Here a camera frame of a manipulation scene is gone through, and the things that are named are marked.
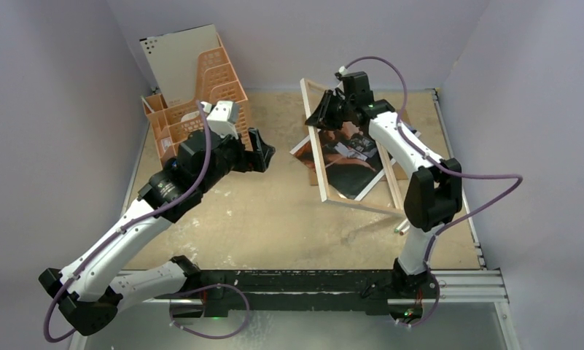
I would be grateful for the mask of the printed photo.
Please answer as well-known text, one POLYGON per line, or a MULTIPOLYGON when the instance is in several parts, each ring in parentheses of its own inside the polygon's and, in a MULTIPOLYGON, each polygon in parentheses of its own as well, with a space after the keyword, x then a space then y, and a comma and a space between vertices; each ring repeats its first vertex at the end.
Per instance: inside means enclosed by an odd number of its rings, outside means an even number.
POLYGON ((328 183, 339 196, 362 200, 384 177, 376 142, 345 122, 338 131, 317 133, 328 183))

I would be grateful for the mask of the white wooden picture frame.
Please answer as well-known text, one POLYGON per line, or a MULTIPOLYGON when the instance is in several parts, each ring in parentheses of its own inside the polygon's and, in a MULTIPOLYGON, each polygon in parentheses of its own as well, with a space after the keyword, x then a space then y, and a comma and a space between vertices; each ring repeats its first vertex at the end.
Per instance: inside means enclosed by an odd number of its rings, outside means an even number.
POLYGON ((307 136, 305 141, 302 141, 291 153, 307 167, 312 163, 315 165, 318 182, 317 187, 322 203, 396 217, 404 216, 400 184, 393 170, 393 165, 396 163, 396 160, 386 151, 385 147, 375 141, 378 147, 378 154, 383 164, 383 179, 377 182, 362 200, 356 201, 340 197, 338 191, 328 183, 317 135, 319 131, 323 130, 308 126, 306 131, 307 136))

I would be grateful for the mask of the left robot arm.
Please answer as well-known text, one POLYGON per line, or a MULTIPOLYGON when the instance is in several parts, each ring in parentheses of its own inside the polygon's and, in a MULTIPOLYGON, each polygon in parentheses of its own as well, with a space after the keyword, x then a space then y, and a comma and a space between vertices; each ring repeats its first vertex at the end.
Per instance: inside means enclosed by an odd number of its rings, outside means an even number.
POLYGON ((153 238, 199 205, 203 196, 232 171, 268 169, 275 148, 256 128, 249 143, 210 130, 192 132, 176 157, 152 175, 109 231, 72 264, 48 268, 39 283, 72 330, 84 336, 104 329, 119 312, 150 298, 191 298, 204 291, 200 268, 184 256, 132 276, 120 271, 153 238))

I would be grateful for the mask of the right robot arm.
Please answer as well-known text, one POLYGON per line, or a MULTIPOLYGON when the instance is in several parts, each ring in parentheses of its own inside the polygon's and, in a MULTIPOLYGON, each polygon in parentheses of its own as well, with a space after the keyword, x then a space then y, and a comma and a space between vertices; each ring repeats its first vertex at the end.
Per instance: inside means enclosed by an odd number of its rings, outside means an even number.
POLYGON ((339 131, 345 123, 359 127, 400 164, 408 177, 400 211, 409 221, 410 230, 394 261, 392 287, 398 295, 408 297, 428 281, 433 245, 462 210, 462 167, 456 158, 445 159, 420 141, 402 122, 400 110, 384 99, 375 99, 365 72, 345 71, 337 78, 339 87, 325 89, 315 104, 310 102, 309 80, 300 82, 318 186, 322 197, 327 198, 317 132, 339 131))

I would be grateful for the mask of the brown cardboard backing board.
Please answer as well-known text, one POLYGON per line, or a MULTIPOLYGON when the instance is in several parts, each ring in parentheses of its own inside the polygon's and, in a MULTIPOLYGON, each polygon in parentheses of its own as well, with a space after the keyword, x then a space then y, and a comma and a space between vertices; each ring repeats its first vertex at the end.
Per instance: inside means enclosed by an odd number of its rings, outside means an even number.
MULTIPOLYGON (((408 116, 407 111, 403 112, 402 120, 406 125, 410 124, 410 118, 408 116)), ((405 180, 408 178, 407 175, 405 174, 405 172, 403 171, 403 169, 401 168, 399 163, 395 163, 393 165, 393 170, 394 170, 394 175, 395 175, 397 180, 405 180)), ((315 165, 313 163, 308 165, 308 178, 309 178, 309 184, 311 186, 318 185, 316 171, 315 171, 315 165)))

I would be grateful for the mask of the orange plastic file organizer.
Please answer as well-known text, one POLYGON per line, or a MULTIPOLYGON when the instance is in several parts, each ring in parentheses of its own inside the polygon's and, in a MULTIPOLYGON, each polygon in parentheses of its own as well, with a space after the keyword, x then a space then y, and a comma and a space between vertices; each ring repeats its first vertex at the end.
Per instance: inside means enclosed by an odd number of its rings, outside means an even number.
MULTIPOLYGON (((217 48, 202 52, 197 58, 195 98, 210 104, 233 101, 239 105, 235 129, 246 148, 251 149, 248 133, 251 117, 249 99, 222 40, 218 42, 217 48)), ((195 100, 168 106, 163 95, 157 93, 142 98, 141 103, 151 125, 161 165, 177 156, 180 143, 191 132, 203 128, 195 100)))

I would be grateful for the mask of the green capped marker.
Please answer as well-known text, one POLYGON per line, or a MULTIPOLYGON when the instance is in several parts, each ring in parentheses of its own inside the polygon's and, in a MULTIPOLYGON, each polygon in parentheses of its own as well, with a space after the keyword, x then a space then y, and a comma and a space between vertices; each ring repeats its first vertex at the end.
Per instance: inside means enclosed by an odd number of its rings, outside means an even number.
POLYGON ((410 227, 410 223, 407 219, 404 219, 396 228, 394 232, 399 235, 403 235, 410 227))

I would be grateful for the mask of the beige perforated folder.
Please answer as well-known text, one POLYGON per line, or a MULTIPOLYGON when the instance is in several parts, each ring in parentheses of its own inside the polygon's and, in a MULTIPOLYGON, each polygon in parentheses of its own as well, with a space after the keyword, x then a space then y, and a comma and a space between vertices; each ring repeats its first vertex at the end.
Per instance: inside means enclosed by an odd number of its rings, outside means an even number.
POLYGON ((219 47, 215 25, 209 24, 139 41, 157 86, 168 106, 195 97, 198 56, 219 47))

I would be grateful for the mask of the red capped marker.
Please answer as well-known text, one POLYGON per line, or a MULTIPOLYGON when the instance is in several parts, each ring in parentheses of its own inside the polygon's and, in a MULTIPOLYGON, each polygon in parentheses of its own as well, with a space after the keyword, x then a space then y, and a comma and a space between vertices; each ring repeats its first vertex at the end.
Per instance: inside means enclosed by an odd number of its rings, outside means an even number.
POLYGON ((405 235, 408 231, 410 230, 410 224, 406 224, 406 225, 402 225, 399 230, 398 233, 400 236, 405 235))

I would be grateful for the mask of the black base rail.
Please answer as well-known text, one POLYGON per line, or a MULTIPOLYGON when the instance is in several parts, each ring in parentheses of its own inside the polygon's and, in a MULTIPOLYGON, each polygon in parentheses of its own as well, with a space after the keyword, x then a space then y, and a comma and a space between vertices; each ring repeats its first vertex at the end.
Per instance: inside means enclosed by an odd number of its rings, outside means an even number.
POLYGON ((393 319, 420 319, 424 301, 439 298, 440 286, 428 272, 408 276, 394 264, 360 270, 212 270, 186 257, 173 257, 181 268, 180 286, 163 292, 173 299, 203 302, 207 317, 229 311, 353 311, 393 319))

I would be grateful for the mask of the aluminium table frame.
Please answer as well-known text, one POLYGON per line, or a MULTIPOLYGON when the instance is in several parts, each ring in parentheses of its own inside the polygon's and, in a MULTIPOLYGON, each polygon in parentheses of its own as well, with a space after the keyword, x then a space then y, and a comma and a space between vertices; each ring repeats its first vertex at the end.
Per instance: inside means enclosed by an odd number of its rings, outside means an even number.
POLYGON ((160 296, 201 299, 203 313, 231 310, 362 311, 389 314, 406 327, 427 320, 426 311, 392 311, 391 300, 438 296, 429 260, 437 238, 459 222, 462 180, 458 160, 426 147, 402 122, 401 112, 375 98, 367 86, 326 90, 307 126, 336 130, 346 122, 365 127, 409 178, 404 213, 410 223, 405 245, 389 270, 202 270, 184 256, 160 267, 121 275, 127 261, 167 230, 224 176, 264 172, 275 149, 256 128, 249 144, 235 130, 238 106, 231 101, 198 104, 203 125, 179 145, 178 154, 140 189, 124 216, 86 253, 39 282, 75 331, 92 335, 119 312, 160 296))

